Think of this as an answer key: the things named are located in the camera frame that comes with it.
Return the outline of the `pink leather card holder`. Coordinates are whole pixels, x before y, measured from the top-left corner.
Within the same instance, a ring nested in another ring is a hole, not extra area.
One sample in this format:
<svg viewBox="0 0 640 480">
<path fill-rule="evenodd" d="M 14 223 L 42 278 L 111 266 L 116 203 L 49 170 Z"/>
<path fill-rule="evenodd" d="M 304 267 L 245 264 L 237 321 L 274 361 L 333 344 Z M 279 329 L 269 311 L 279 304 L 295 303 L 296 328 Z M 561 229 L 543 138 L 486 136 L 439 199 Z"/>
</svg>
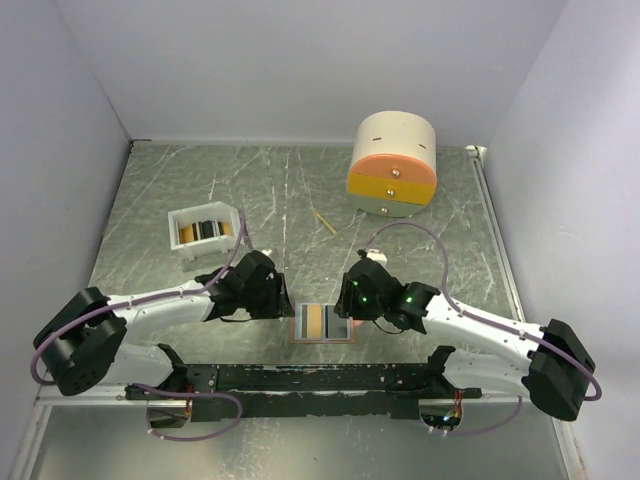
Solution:
<svg viewBox="0 0 640 480">
<path fill-rule="evenodd" d="M 355 324 L 334 312 L 331 303 L 298 303 L 290 321 L 290 340 L 295 344 L 351 344 Z"/>
</svg>

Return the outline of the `white card storage box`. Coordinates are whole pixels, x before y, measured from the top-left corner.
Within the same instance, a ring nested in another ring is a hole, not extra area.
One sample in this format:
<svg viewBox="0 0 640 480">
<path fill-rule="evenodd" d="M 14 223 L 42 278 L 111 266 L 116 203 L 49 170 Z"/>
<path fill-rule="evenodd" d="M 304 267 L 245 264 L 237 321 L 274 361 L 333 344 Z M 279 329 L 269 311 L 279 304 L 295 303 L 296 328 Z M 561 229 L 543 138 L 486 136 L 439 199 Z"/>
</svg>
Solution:
<svg viewBox="0 0 640 480">
<path fill-rule="evenodd" d="M 238 209 L 223 202 L 170 211 L 167 220 L 170 250 L 186 261 L 231 251 L 240 231 Z"/>
</svg>

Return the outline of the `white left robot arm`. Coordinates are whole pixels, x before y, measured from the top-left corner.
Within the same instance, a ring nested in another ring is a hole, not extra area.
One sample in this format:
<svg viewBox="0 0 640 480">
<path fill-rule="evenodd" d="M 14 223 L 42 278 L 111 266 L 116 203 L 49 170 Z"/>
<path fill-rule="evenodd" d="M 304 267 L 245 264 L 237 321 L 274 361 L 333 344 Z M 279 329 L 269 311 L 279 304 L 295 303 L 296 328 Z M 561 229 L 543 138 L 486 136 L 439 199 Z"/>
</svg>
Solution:
<svg viewBox="0 0 640 480">
<path fill-rule="evenodd" d="M 83 289 L 36 335 L 34 360 L 44 364 L 48 384 L 64 396 L 97 385 L 143 383 L 173 399 L 187 385 L 179 356 L 165 344 L 143 347 L 139 340 L 156 330 L 221 320 L 238 310 L 252 320 L 294 313 L 284 275 L 262 251 L 172 289 L 129 296 Z"/>
</svg>

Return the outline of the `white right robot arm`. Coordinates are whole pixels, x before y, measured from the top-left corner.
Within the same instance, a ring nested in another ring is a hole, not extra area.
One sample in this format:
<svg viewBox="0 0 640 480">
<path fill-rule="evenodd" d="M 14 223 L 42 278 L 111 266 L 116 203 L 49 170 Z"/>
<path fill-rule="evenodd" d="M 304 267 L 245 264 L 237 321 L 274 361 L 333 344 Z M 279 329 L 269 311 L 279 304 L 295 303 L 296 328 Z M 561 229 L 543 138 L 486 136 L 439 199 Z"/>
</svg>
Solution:
<svg viewBox="0 0 640 480">
<path fill-rule="evenodd" d="M 537 325 L 490 314 L 436 287 L 403 284 L 370 258 L 344 273 L 334 311 L 354 320 L 384 318 L 401 330 L 478 348 L 479 356 L 451 354 L 425 372 L 426 390 L 439 398 L 456 388 L 525 395 L 545 414 L 574 421 L 595 372 L 593 359 L 567 323 L 552 319 Z"/>
</svg>

